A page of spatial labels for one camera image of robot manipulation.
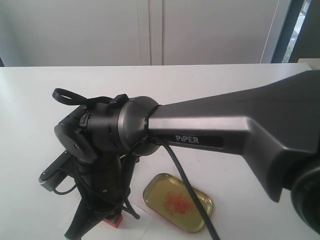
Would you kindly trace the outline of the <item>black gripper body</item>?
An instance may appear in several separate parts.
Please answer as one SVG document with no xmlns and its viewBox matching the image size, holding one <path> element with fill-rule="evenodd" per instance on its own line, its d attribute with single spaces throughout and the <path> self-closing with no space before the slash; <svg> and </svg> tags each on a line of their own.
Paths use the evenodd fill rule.
<svg viewBox="0 0 320 240">
<path fill-rule="evenodd" d="M 103 153 L 92 163 L 74 158 L 76 177 L 89 202 L 103 212 L 120 208 L 133 217 L 139 215 L 133 209 L 128 197 L 133 171 L 139 157 L 120 157 L 117 153 Z"/>
</svg>

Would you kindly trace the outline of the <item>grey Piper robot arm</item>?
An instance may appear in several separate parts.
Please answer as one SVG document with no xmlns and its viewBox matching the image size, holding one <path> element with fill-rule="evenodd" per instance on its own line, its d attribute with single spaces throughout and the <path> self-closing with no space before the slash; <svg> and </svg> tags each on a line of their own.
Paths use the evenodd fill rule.
<svg viewBox="0 0 320 240">
<path fill-rule="evenodd" d="M 136 161 L 164 147 L 213 239 L 207 213 L 173 146 L 239 155 L 269 198 L 291 192 L 299 217 L 320 230 L 320 72 L 308 70 L 253 89 L 160 105 L 147 96 L 86 98 L 56 88 L 53 98 L 75 110 L 54 128 L 74 165 L 81 201 L 68 240 L 79 240 L 128 201 Z"/>
</svg>

